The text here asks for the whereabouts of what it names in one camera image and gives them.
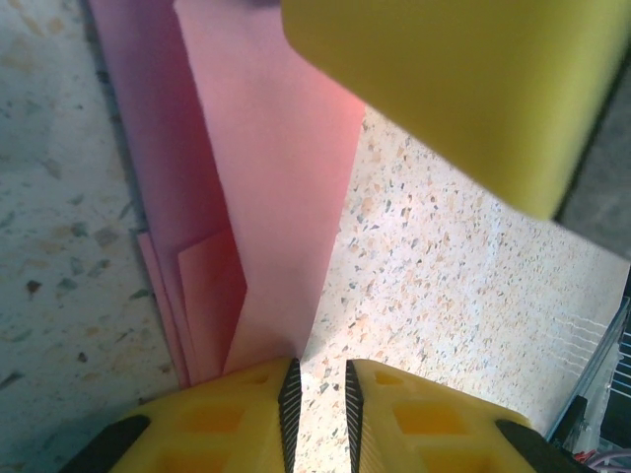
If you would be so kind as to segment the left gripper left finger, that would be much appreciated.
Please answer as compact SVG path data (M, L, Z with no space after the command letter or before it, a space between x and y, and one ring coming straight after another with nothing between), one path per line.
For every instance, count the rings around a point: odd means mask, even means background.
M291 472L300 363L282 358L145 403L102 429L64 472Z

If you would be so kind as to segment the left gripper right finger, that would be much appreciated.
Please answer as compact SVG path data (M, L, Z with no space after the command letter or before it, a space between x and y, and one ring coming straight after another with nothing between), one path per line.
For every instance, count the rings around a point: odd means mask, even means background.
M371 360L349 360L354 472L586 472L521 414Z

